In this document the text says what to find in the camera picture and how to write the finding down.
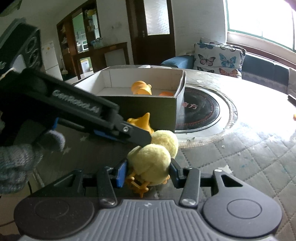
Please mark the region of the grey knit gloved hand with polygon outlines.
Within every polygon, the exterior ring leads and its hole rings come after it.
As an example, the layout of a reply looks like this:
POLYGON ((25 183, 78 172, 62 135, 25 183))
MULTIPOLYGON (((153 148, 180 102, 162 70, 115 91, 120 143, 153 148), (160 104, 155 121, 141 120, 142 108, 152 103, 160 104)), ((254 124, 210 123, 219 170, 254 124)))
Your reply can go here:
POLYGON ((1 195, 21 191, 42 160, 43 150, 60 152, 65 142, 61 133, 50 130, 34 144, 1 147, 1 195))

